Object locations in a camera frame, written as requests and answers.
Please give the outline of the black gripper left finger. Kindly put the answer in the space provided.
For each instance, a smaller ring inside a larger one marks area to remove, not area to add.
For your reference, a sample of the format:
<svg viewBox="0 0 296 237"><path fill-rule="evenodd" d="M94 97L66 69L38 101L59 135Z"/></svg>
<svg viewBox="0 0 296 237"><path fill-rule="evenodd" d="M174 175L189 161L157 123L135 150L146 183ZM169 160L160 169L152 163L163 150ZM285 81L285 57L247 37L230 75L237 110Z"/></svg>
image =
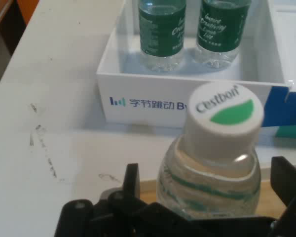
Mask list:
<svg viewBox="0 0 296 237"><path fill-rule="evenodd" d="M93 204L87 199L67 202L55 231L56 237L176 237L176 221L159 204L140 199L139 166L126 166L121 188Z"/></svg>

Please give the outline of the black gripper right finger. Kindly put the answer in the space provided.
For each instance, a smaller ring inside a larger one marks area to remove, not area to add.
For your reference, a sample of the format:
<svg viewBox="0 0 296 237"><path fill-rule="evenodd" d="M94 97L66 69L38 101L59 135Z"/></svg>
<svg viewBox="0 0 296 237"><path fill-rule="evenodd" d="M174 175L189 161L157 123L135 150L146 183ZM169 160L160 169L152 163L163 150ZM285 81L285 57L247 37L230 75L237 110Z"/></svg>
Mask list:
<svg viewBox="0 0 296 237"><path fill-rule="evenodd" d="M285 157L273 157L270 184L286 209L271 224L268 236L296 237L296 167Z"/></svg>

